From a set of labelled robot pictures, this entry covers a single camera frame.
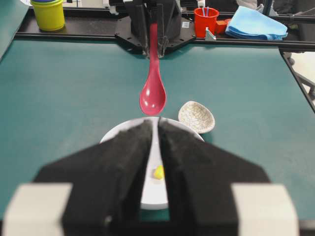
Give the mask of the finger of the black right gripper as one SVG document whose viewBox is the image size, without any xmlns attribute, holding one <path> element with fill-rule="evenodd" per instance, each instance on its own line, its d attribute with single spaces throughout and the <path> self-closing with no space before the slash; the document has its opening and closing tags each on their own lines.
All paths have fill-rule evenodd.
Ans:
<svg viewBox="0 0 315 236">
<path fill-rule="evenodd" d="M 140 41 L 143 53 L 150 57 L 150 5 L 147 0 L 126 0 L 125 8 L 131 18 L 133 33 Z"/>
<path fill-rule="evenodd" d="M 157 54 L 165 54 L 168 43 L 180 35 L 181 7 L 179 0 L 157 1 Z"/>
</svg>

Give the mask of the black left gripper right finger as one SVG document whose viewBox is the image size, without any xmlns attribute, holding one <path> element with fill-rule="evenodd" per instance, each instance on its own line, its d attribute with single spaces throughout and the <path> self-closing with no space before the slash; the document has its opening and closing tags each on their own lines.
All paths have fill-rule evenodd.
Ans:
<svg viewBox="0 0 315 236">
<path fill-rule="evenodd" d="M 264 169 L 160 120 L 170 220 L 164 236 L 298 236 L 286 188 Z"/>
</svg>

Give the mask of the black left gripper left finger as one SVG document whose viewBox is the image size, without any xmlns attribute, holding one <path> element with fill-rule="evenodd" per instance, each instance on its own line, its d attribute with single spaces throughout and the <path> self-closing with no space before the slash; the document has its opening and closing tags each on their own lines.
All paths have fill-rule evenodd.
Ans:
<svg viewBox="0 0 315 236">
<path fill-rule="evenodd" d="M 1 234 L 63 236 L 66 228 L 137 222 L 152 137 L 153 124 L 146 120 L 43 166 L 16 189 Z"/>
</svg>

